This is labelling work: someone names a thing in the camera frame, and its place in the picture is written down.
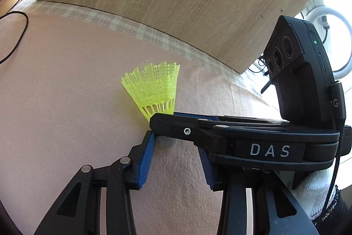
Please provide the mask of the white gloved right hand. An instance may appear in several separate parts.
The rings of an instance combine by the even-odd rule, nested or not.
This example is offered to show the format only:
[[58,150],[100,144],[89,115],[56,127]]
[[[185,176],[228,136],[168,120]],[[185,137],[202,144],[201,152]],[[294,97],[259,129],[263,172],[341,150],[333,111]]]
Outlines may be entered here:
[[291,193],[310,220],[317,220],[323,211],[332,179],[332,168],[318,170],[308,175]]

